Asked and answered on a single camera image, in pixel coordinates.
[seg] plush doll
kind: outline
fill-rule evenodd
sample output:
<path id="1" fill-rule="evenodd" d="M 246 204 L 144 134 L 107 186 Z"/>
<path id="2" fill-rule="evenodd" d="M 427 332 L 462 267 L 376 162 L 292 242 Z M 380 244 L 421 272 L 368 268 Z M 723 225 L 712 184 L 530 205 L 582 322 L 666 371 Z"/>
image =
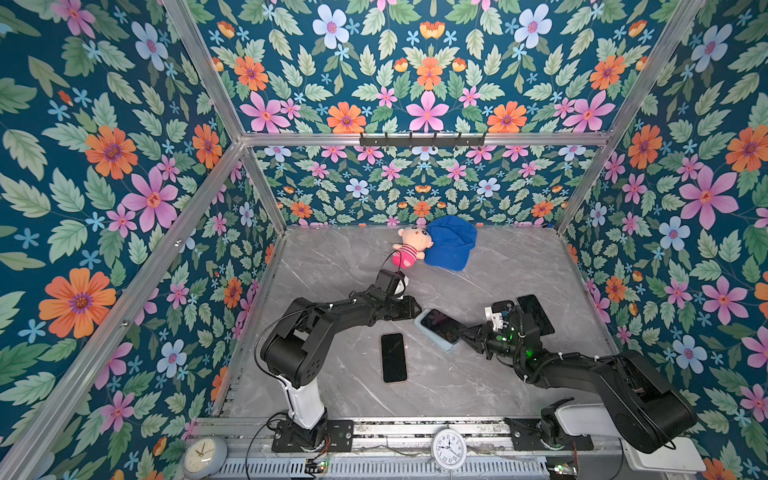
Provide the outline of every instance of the plush doll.
<path id="1" fill-rule="evenodd" d="M 424 250 L 434 244 L 427 230 L 421 227 L 401 228 L 397 234 L 402 237 L 402 245 L 392 245 L 397 250 L 392 255 L 392 262 L 398 268 L 411 268 L 417 259 L 424 260 Z"/>

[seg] smartphone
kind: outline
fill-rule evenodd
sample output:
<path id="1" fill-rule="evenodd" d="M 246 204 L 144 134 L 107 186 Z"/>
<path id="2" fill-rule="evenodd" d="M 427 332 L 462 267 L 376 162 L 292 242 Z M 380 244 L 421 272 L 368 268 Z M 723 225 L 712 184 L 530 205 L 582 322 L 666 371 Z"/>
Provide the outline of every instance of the smartphone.
<path id="1" fill-rule="evenodd" d="M 462 332 L 465 329 L 463 324 L 434 309 L 422 319 L 422 325 L 452 345 L 462 339 Z"/>
<path id="2" fill-rule="evenodd" d="M 536 295 L 519 296 L 518 305 L 522 308 L 523 313 L 533 316 L 533 321 L 538 325 L 539 336 L 554 333 L 554 327 L 549 322 L 549 318 L 538 302 Z"/>
<path id="3" fill-rule="evenodd" d="M 408 369 L 402 333 L 386 333 L 382 335 L 381 343 L 384 383 L 405 382 L 408 379 Z"/>

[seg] floor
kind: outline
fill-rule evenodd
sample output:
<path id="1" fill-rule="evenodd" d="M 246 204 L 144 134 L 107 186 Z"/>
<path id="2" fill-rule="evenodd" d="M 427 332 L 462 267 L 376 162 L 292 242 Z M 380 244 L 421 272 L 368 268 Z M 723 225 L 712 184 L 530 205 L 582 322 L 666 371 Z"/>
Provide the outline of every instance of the floor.
<path id="1" fill-rule="evenodd" d="M 331 302 L 363 290 L 398 239 L 387 228 L 290 230 L 258 326 L 283 315 L 298 296 Z M 407 293 L 423 308 L 439 308 L 466 325 L 483 322 L 483 308 L 497 300 L 535 293 L 556 330 L 544 338 L 547 348 L 611 354 L 605 329 L 552 229 L 480 228 L 464 271 L 419 262 L 407 275 Z M 392 332 L 402 332 L 406 339 L 409 379 L 387 385 L 379 337 Z M 286 408 L 278 382 L 253 362 L 251 352 L 231 392 L 230 417 L 266 417 Z M 586 392 L 525 385 L 509 368 L 496 359 L 489 362 L 463 342 L 445 353 L 411 321 L 380 321 L 339 333 L 318 381 L 330 418 L 538 415 L 542 407 L 567 396 L 599 402 Z"/>

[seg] blue phone case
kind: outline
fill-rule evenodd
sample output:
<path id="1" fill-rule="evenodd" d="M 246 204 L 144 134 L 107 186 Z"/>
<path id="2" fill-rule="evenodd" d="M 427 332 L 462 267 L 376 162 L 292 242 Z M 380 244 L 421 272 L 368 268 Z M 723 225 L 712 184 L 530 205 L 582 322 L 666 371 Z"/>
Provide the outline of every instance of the blue phone case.
<path id="1" fill-rule="evenodd" d="M 441 336 L 437 335 L 427 327 L 422 325 L 422 319 L 431 312 L 432 309 L 424 309 L 419 316 L 417 316 L 413 320 L 413 324 L 416 325 L 416 327 L 419 328 L 422 332 L 424 332 L 425 335 L 427 335 L 427 338 L 429 338 L 431 341 L 435 343 L 443 352 L 450 352 L 453 347 L 458 345 L 458 342 L 456 343 L 450 343 L 448 340 L 442 338 Z"/>

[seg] ventilation grille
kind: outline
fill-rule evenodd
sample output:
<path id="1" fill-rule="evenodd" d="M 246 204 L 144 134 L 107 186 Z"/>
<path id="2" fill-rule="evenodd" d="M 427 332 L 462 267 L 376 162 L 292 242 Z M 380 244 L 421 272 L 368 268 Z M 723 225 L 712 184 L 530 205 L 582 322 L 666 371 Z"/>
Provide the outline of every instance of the ventilation grille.
<path id="1" fill-rule="evenodd" d="M 304 458 L 250 458 L 251 478 L 311 478 L 304 473 Z M 549 478 L 541 461 L 507 460 L 505 458 L 467 458 L 465 464 L 453 472 L 454 477 L 477 478 Z M 328 472 L 317 475 L 326 478 L 419 478 L 444 475 L 429 457 L 403 458 L 331 458 Z M 246 478 L 245 461 L 228 458 L 221 470 L 213 476 L 216 480 Z"/>

